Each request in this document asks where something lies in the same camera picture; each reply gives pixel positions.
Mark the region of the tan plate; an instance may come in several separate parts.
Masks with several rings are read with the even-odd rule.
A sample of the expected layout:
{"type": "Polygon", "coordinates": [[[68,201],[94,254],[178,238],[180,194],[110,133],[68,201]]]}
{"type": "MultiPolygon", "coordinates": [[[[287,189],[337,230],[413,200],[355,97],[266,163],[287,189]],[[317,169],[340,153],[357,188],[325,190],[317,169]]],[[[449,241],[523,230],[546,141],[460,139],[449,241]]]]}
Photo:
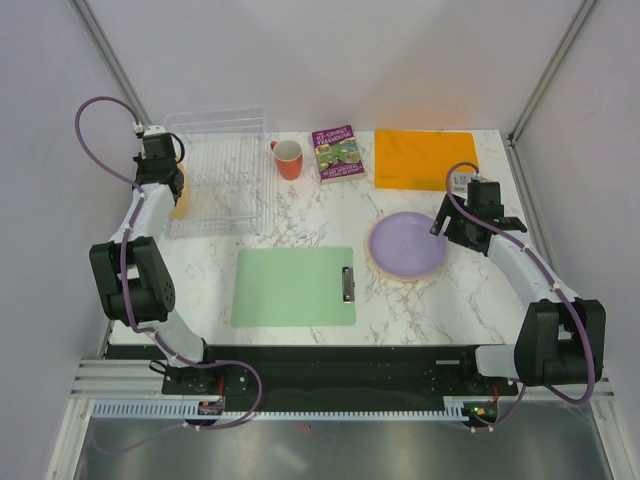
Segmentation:
{"type": "Polygon", "coordinates": [[[183,176],[183,188],[181,191],[181,195],[176,202],[176,205],[170,213],[171,220],[184,220],[189,212],[190,207],[190,189],[188,175],[182,163],[178,165],[178,169],[183,176]]]}

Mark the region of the purple plate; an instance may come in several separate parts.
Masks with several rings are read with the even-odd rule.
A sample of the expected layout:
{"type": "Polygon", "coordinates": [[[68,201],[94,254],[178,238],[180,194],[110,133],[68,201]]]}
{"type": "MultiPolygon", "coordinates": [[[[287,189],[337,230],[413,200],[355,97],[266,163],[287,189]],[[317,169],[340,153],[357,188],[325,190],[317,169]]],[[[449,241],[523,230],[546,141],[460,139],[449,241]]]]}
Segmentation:
{"type": "Polygon", "coordinates": [[[384,274],[403,281],[420,279],[439,268],[447,240],[430,232],[434,219],[413,211],[382,218],[366,241],[373,264],[384,274]]]}

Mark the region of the pink plate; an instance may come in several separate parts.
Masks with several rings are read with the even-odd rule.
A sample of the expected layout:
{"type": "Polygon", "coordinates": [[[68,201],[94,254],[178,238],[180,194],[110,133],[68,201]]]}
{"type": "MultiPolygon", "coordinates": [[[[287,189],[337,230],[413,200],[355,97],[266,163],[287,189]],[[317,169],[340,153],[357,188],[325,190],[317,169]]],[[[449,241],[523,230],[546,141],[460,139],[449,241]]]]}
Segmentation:
{"type": "Polygon", "coordinates": [[[442,264],[447,247],[441,242],[415,241],[367,243],[373,266],[383,275],[399,281],[415,281],[435,272],[442,264]]]}

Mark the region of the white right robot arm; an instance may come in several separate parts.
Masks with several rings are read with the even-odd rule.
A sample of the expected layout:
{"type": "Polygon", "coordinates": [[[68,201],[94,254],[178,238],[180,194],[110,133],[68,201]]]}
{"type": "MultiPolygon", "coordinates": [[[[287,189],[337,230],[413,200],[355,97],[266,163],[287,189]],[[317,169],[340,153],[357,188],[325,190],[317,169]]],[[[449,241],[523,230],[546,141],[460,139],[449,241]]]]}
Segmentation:
{"type": "Polygon", "coordinates": [[[602,377],[604,306],[569,288],[533,247],[524,223],[505,216],[499,183],[473,180],[467,193],[446,193],[430,232],[496,265],[525,316],[514,344],[476,348],[475,359],[458,368],[460,386],[477,394],[502,377],[552,392],[583,385],[589,398],[602,377]]]}

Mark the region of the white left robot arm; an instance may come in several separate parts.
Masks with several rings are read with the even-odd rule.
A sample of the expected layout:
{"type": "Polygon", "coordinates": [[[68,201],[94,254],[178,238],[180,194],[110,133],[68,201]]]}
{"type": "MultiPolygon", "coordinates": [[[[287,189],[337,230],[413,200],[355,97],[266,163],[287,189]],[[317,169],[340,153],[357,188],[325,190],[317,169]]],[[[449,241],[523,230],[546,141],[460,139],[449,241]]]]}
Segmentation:
{"type": "Polygon", "coordinates": [[[176,291],[157,239],[184,190],[182,141],[153,125],[141,134],[132,201],[116,233],[91,247],[89,259],[106,317],[148,336],[169,364],[186,367],[185,382],[208,393],[219,369],[204,360],[205,342],[177,312],[176,291]]]}

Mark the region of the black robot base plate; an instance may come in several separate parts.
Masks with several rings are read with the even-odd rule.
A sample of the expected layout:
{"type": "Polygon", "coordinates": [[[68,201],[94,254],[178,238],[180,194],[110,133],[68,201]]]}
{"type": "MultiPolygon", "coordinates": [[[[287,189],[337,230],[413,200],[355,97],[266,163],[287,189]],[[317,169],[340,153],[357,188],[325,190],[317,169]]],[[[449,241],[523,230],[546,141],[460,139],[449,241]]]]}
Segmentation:
{"type": "Polygon", "coordinates": [[[211,369],[162,367],[163,393],[216,395],[237,409],[430,410],[447,397],[515,397],[479,374],[472,346],[217,346],[211,369]]]}

